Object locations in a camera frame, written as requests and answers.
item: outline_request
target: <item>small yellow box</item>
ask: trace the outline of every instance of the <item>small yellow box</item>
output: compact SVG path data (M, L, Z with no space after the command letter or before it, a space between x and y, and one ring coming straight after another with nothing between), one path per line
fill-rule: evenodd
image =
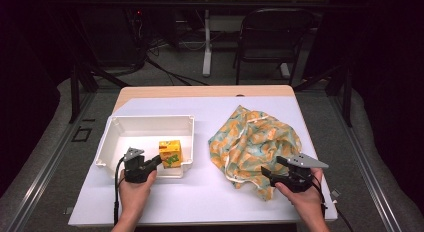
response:
M165 169L181 167L183 158L180 141L159 141L159 155Z

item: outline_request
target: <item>white plastic container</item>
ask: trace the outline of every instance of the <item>white plastic container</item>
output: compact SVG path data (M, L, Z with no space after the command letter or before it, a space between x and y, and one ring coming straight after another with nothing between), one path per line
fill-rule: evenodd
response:
M180 168L157 167L157 178L182 178L193 163L194 116L111 116L100 141L95 163L111 178L128 148L144 150L145 161L159 154L159 141L180 140L183 162Z

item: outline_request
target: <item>human hand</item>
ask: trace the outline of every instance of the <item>human hand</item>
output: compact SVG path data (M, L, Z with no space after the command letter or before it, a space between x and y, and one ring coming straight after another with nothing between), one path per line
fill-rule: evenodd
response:
M150 187L156 180L157 171L153 170L147 181L136 184L122 180L124 170L121 170L119 181L119 197L121 198L122 213L112 231L134 231L137 222L143 215L143 209L150 194Z
M311 168L311 172L321 184L322 169ZM293 193L283 183L275 183L275 187L290 200L311 232L329 231L321 212L321 195L316 188L311 186L305 192Z

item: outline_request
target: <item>crumpled cloth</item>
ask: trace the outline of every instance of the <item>crumpled cloth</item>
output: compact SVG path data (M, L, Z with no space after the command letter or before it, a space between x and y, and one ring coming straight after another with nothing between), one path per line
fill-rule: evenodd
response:
M262 175L261 166L273 173L287 173L288 168L277 163L276 157L291 158L302 148L291 126L265 112L250 111L241 105L208 143L212 163L235 188L252 182L257 195L264 200L272 199L274 189Z

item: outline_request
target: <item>chair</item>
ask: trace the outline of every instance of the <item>chair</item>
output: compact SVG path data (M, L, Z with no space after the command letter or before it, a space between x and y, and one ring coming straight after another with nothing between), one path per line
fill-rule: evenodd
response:
M302 38L314 24L312 13L300 9L269 8L255 10L243 19L238 48L233 62L237 65L239 84L240 63L293 63L289 85L292 84Z

